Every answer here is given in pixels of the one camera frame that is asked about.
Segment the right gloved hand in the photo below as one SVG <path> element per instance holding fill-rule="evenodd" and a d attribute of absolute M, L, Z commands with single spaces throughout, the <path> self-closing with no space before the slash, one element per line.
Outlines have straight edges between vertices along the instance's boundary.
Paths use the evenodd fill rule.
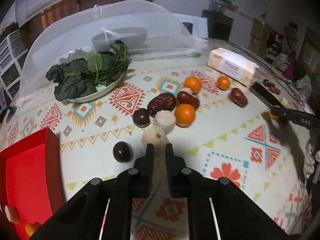
<path fill-rule="evenodd" d="M 311 140 L 308 140 L 305 153 L 304 153 L 304 165 L 303 173 L 304 177 L 308 179 L 315 171 L 315 163 L 320 161 L 320 152 L 311 152 Z"/>

